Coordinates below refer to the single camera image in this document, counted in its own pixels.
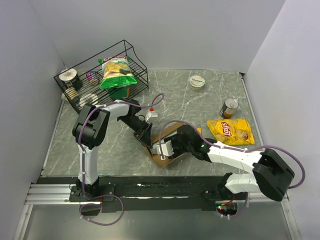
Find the brown cardboard express box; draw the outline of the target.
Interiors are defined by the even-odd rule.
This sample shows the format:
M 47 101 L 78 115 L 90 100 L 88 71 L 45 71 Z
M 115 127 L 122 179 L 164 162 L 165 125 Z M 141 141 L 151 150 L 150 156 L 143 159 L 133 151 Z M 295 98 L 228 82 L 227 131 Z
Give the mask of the brown cardboard express box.
M 177 159 L 184 156 L 186 153 L 179 150 L 174 149 L 173 143 L 174 141 L 172 138 L 178 133 L 178 130 L 182 129 L 182 126 L 184 126 L 183 123 L 178 122 L 174 123 L 171 126 L 166 127 L 162 131 L 161 135 L 161 149 L 164 156 L 164 159 L 162 159 L 160 149 L 158 148 L 159 145 L 159 136 L 155 135 L 151 138 L 152 146 L 151 148 L 143 145 L 146 155 L 148 158 L 154 162 L 159 168 L 166 168 L 171 163 L 175 162 Z

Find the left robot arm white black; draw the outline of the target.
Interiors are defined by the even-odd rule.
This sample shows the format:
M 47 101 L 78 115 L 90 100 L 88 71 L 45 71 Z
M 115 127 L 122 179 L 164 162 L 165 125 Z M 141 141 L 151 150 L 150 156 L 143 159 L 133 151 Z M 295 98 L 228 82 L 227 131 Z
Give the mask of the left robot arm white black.
M 151 147 L 152 123 L 141 120 L 142 109 L 137 100 L 116 100 L 106 105 L 84 105 L 73 126 L 72 135 L 79 149 L 79 174 L 76 187 L 87 201 L 94 201 L 100 193 L 98 151 L 104 141 L 108 123 L 116 119 L 134 131 L 133 136 L 145 147 Z

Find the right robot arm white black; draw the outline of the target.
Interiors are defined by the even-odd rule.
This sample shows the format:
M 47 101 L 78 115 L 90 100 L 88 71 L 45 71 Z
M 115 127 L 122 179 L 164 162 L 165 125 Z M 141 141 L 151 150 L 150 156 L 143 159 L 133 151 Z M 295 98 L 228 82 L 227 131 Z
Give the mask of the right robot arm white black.
M 228 200 L 240 193 L 262 193 L 273 201 L 283 200 L 295 176 L 294 171 L 273 149 L 249 151 L 230 147 L 216 139 L 202 138 L 190 125 L 180 126 L 176 134 L 167 137 L 173 155 L 192 154 L 209 163 L 228 165 L 244 172 L 228 172 L 216 184 L 213 195 Z

